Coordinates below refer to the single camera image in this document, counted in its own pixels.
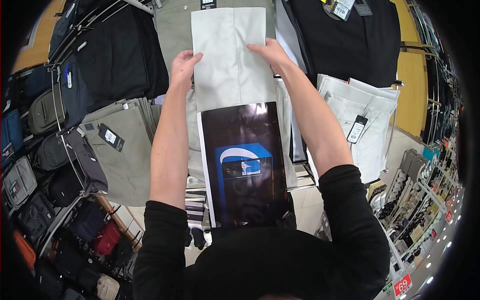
white label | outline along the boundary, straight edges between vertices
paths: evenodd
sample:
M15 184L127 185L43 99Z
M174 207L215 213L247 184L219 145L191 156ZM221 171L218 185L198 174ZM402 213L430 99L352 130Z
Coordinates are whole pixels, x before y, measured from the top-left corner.
M68 72L67 74L67 85L68 88L72 88L72 72Z
M72 4L72 6L70 6L70 8L68 9L68 12L67 12L67 14L65 15L65 18L67 18L67 19L68 19L68 17L69 17L69 16L70 16L70 14L72 13L72 11L73 11L74 7L75 7L75 3L74 3L74 4Z
M117 136L107 129L107 132L105 133L105 139L107 140L107 142L110 142L113 144L117 139Z
M345 19L348 13L348 8L338 3L333 10L333 13L336 14L339 18Z
M336 0L336 2L338 4L342 4L343 6L345 6L349 10L351 10L352 6L353 6L353 3L355 3L355 0Z
M360 138L360 133L363 130L363 127L365 127L365 125L360 123L353 124L352 131L350 132L347 141L350 143L356 143Z

red price sign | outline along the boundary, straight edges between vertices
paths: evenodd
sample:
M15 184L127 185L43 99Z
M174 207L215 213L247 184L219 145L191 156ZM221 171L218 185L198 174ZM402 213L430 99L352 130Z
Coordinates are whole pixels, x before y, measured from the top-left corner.
M447 220L448 223L453 219L453 213L452 211L447 211L447 214L445 215L445 220Z
M400 281L393 286L395 291L395 299L400 298L402 294L405 294L412 287L412 279L410 274L406 274Z

bag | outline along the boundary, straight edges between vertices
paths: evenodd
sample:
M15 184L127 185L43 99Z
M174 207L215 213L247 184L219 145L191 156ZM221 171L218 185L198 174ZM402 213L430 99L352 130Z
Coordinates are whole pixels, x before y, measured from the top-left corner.
M63 279L52 265L39 258L35 263L35 280L48 299L58 300L63 292Z
M120 231L115 222L108 222L95 238L93 250L101 255L109 255L120 240Z
M76 247L64 240L58 241L56 246L55 267L60 274L76 281L84 264L82 254Z
M15 238L15 242L17 242L18 249L23 255L28 268L32 270L36 259L35 251L33 251L32 246L25 241L24 235L18 230L13 230L13 237Z
M62 300L85 300L85 297L69 288L63 293Z
M67 147L70 158L76 159L75 153ZM38 166L45 171L55 170L69 162L67 151L63 145L62 137L57 137L52 133L46 137L36 151L34 166Z
M55 211L45 194L36 192L19 215L20 222L33 239L41 237L53 223Z
M94 203L84 204L77 214L72 224L72 232L83 239L90 242L104 225L105 214Z
M67 207L79 196L82 185L73 168L66 165L59 169L48 185L48 195L55 207Z
M26 156L15 162L5 176L3 186L7 192L9 205L14 209L19 209L36 188L36 178Z
M28 126L32 134L42 134L57 127L57 118L53 105L54 96L59 121L60 123L63 122L59 90L59 85L56 84L53 86L53 91L49 89L33 101L28 110Z
M96 296L100 300L115 300L120 284L108 275L102 274L96 286Z
M24 145L22 124L17 109L11 111L2 121L1 130L1 169L12 161L12 155Z

red bag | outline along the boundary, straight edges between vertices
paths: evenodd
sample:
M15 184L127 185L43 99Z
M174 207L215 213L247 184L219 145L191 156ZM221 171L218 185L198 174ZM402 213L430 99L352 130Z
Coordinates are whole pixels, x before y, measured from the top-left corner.
M115 222L108 222L95 238L93 250L101 255L109 255L120 240L120 231Z

black shirt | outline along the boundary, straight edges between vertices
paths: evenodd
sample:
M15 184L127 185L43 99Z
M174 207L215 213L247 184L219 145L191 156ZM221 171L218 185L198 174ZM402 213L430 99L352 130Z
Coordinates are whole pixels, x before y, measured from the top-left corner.
M294 229L242 228L214 237L188 267L186 212L147 202L135 299L373 299L385 284L390 250L360 172L353 165L334 167L319 187L333 242Z

